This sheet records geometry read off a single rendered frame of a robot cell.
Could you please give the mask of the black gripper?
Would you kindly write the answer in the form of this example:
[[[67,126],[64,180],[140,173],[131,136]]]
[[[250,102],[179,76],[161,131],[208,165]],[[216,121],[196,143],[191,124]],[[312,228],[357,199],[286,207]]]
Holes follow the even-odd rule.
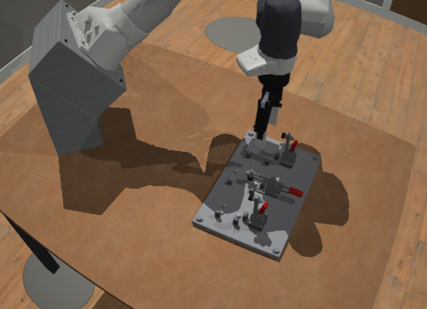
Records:
[[[258,100],[256,122],[253,126],[254,132],[256,133],[254,146],[264,149],[267,125],[271,124],[276,126],[279,107],[282,107],[280,101],[282,100],[283,87],[289,83],[290,74],[291,73],[286,75],[269,74],[258,76],[259,81],[263,84],[263,88],[261,99]],[[273,103],[271,103],[272,101]]]

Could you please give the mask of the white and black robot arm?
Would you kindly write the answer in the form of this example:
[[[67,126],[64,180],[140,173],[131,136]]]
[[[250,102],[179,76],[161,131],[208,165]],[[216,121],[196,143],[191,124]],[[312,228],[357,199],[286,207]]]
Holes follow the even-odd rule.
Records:
[[[103,69],[114,72],[180,1],[127,0],[110,9],[89,6],[66,16],[79,49]],[[300,34],[325,37],[334,20],[331,0],[258,0],[256,24],[261,39],[238,54],[237,63],[248,77],[286,75],[295,67]]]

